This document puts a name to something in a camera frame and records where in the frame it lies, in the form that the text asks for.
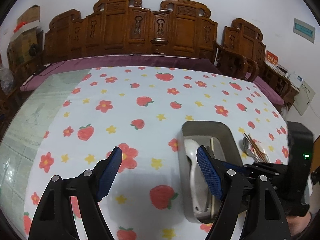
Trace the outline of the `person's right hand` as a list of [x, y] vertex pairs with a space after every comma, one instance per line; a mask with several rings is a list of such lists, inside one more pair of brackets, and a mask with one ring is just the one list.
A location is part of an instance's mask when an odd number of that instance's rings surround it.
[[289, 225], [290, 235], [295, 236], [303, 232], [311, 221], [311, 213], [308, 212], [304, 217], [287, 216], [287, 223]]

